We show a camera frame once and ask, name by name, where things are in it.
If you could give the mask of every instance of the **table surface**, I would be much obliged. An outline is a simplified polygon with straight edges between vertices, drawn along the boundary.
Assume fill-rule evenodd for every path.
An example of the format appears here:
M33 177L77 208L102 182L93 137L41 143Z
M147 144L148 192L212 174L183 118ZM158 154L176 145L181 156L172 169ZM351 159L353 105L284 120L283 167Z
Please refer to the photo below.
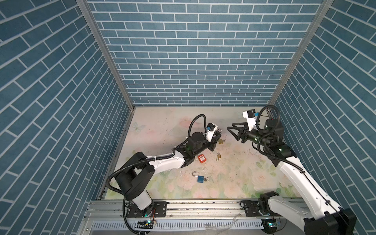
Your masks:
M276 191L283 197L300 197L290 180L271 161L252 147L250 141L242 144L229 133L232 123L246 122L242 112L246 107L183 107L183 108L136 108L130 129L119 155L116 169L124 165L136 152L155 156L170 153L183 142L192 119L206 116L207 123L215 123L222 129L223 144L217 144L214 152L202 152L206 165L196 157L189 166L161 172L152 177L146 190L154 199L197 198L247 198L259 197L268 191ZM267 117L260 119L264 126ZM203 132L203 118L199 118L191 133ZM193 171L208 177L198 183ZM118 188L115 179L111 185ZM122 199L123 196L108 190L105 199Z

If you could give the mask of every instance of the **metal mounting plate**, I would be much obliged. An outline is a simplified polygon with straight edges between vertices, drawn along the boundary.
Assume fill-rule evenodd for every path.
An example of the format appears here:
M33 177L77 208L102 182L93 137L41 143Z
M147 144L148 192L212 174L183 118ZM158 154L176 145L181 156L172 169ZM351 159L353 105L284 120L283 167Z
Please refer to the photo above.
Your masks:
M166 217L167 202L155 202L154 204L156 218ZM130 208L127 210L127 218L140 218L143 217L143 212L136 204L130 204Z

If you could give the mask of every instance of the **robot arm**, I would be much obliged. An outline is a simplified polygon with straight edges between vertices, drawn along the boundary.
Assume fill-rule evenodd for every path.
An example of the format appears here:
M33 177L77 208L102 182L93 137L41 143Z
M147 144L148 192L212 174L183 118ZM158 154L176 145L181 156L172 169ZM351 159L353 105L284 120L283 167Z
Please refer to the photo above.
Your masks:
M265 128L258 128L259 115L255 110L243 112L246 123L233 123L227 129L242 143L250 140L263 146L272 163L282 171L298 190L309 211L284 200L276 192L260 195L259 209L262 214L277 213L294 223L307 235L338 234L350 235L354 230L356 216L351 209L343 209L312 178L294 151L283 143L284 128L279 119L267 119Z
M148 216L154 203L145 188L152 176L162 171L188 166L205 149L214 151L221 138L221 130L214 123L209 123L206 126L206 117L203 114L194 118L188 130L189 135L194 121L199 117L204 118L205 133L194 132L184 142L173 148L172 154L160 156L145 156L142 152L134 154L121 169L107 179L107 187L123 194L126 200L137 205L143 216ZM115 178L120 190L109 184L112 177Z

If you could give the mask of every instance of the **slotted metal panel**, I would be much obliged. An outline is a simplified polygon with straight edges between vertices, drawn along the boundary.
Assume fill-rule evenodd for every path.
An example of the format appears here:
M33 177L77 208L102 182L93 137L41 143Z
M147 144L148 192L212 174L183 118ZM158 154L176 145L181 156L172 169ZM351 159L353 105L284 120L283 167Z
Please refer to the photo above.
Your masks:
M135 228L135 225L141 220L129 220L129 225ZM241 219L231 225L232 220L157 220L153 231L194 231L205 230L205 226L217 227L217 229L263 229L262 221L259 219ZM92 230L127 230L123 221L95 221Z

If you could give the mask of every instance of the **wire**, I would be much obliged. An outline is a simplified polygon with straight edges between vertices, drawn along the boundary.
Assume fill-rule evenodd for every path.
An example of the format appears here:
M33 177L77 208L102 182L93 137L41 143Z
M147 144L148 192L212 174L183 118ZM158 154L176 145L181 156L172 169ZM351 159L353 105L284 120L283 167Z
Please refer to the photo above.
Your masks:
M279 158L279 157L276 157L276 156L273 156L273 155L271 155L271 154L268 154L268 153L265 153L265 152L263 152L263 151L261 151L261 149L260 149L260 145L261 145L261 141L265 138L265 137L267 137L267 136L269 136L269 135L271 135L273 132L274 132L274 130L277 128L277 125L280 123L280 120L281 120L281 116L280 116L280 113L279 113L279 110L278 110L278 108L276 107L276 106L274 106L274 105L267 105L267 106L265 106L265 107L263 107L261 110L260 110L260 112L259 112L259 115L257 116L257 118L256 118L256 127L257 127L257 129L259 129L259 130L262 130L262 129L260 129L259 127L258 127L258 122L259 122L259 119L260 119L260 116L263 116L262 115L262 112L264 111L264 110L266 110L267 108L272 108L272 109L274 109L275 110L275 112L277 113L277 122L276 122L276 124L275 124L275 126L270 130L270 131L268 131L266 134L264 134L264 135L262 135L261 136L261 138L259 139L259 141L258 141L258 143L257 143L257 148L255 148L255 146L253 145L253 142L252 142L252 147L254 148L254 149L257 149L258 151L259 151L259 153L261 153L261 154L263 154L263 155L265 155L265 156L267 156L268 158L273 158L273 159L277 159L277 160L280 160L280 161L282 161L282 162L285 162L285 163L287 163L287 164L290 164L291 166L293 166L293 167L295 167L295 168L297 168L299 171L300 171L300 173L301 174L303 174L306 178L307 178L307 180L310 182L310 184L313 186L313 188L320 194L320 196L325 200L325 203L326 204L328 204L340 217L341 217L341 219L344 221L344 223L347 225L347 226L349 226L349 224L346 222L346 220L342 217L342 215L333 207L333 205L331 204L331 202L330 201L328 201L321 193L320 193L320 191L315 187L315 185L311 182L311 180L307 177L307 175L305 174L305 171L303 170L303 168L301 168L300 166L298 166L298 165L296 165L295 163L293 163L293 162L290 162L290 161L288 161L288 160L286 160L286 159L283 159L283 158Z
M279 232L279 231L281 231L282 229L284 229L284 228L286 227L287 221L288 221L288 220L286 219L286 223L285 223L285 225L284 225L281 229L278 229L277 231L275 231L274 233Z
M172 158L174 156L174 153L168 155L168 156L160 156L160 157L156 157L156 158L147 158L147 159L144 159L144 160L140 160L136 163L133 163L133 164L130 164L128 166L125 166L125 167L122 167L120 168L119 170L115 171L114 173L110 174L110 176L106 179L106 187L111 189L112 191L114 192L117 192L117 193L120 193L121 195L123 195L122 191L118 188L115 188L113 187L112 185L110 185L110 181L113 177L116 177L118 174L120 174L123 170L126 170L128 168L132 168L132 167L135 167L137 165L142 165L146 162L151 162L151 161L157 161L157 160L163 160L163 159L168 159L168 158Z
M273 156L273 155L271 155L271 154L265 153L265 152L263 152L263 151L260 149L260 145L261 145L262 140L263 140L265 137L268 137L269 135L271 135L271 134L275 131L275 129L277 128L277 126L278 126L278 124L280 123L280 120L281 120L281 115L280 115L280 113L279 113L278 108L277 108L276 106L274 106L274 105L267 105L267 106L263 107L263 108L260 110L259 115L258 115L257 118L256 118L256 127L257 127L257 129L259 129L259 130L263 130L263 129L260 129L260 128L258 127L258 122L259 122L259 120L260 120L260 116L262 115L262 112L264 112L264 111L265 111L266 109L268 109L268 108L272 108L272 109L274 109L275 112L277 113L277 119L276 119L277 122L275 123L274 127L273 127L270 131L268 131L266 134L264 134L264 135L262 135L262 136L260 137L259 141L257 142L257 151L258 151L259 153L261 153L262 155L267 156L268 158L273 158L273 159L279 160L279 161L281 161L281 162L285 162L285 163L287 163L287 164L290 164L291 166L297 168L301 173L303 173L304 170L303 170L300 166L296 165L295 163L290 162L290 161L288 161L288 160L286 160L286 159L284 159L284 158L279 158L279 157L277 157L277 156Z
M125 223L125 225L127 226L127 228L129 229L129 231L131 231L132 233L134 233L134 234L137 234L137 235L146 235L146 234L148 234L148 233L150 233L150 231L142 231L142 233L141 233L141 231L136 231L136 230L134 230L133 228L131 228L130 227L130 225L128 224L128 221L127 221L127 217L126 217L126 214L125 214L125 197L123 198L123 218L124 218L124 223Z
M206 116L203 115L203 114L199 114L197 115L191 122L191 124L189 125L189 128L188 128L188 136L187 138L191 137L191 129L192 129L192 126L194 124L194 122L199 118L199 117L203 117L204 118L204 129L205 129L205 138L206 140L208 139L207 137L207 133L208 133L208 130L206 129Z

